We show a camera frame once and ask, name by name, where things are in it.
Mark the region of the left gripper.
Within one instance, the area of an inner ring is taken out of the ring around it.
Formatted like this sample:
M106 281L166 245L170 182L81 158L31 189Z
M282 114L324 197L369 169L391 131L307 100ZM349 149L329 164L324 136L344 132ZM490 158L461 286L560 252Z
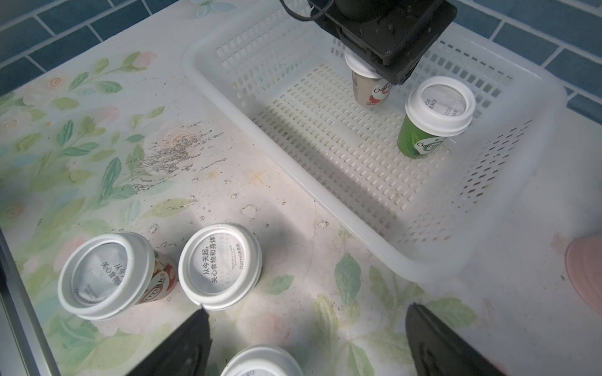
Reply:
M315 23L379 76L401 85L456 15L444 0L335 1Z

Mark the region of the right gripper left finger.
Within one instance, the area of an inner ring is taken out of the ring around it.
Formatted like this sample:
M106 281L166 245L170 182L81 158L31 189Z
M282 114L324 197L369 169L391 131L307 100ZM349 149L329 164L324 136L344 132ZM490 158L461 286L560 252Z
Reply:
M204 375L211 345L209 315L197 310L129 375Z

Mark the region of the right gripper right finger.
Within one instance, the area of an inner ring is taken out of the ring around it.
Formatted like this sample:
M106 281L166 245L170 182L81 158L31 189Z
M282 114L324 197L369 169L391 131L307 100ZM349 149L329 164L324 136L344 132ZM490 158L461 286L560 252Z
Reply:
M410 305L405 329L418 375L504 376L424 305Z

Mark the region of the yogurt cup red label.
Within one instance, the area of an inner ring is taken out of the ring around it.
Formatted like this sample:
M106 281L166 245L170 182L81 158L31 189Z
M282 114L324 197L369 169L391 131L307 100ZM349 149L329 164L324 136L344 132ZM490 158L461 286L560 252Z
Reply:
M354 98L367 108L385 103L393 85L350 49L345 51L345 61L352 71Z

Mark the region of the white plastic basket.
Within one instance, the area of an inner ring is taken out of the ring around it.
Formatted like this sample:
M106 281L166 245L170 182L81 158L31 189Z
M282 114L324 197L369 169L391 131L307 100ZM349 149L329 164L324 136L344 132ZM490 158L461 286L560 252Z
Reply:
M192 43L188 78L397 275L457 275L536 171L568 96L546 69L457 24L373 110L344 45L261 1ZM444 75L475 94L467 131L425 158L398 150L404 104Z

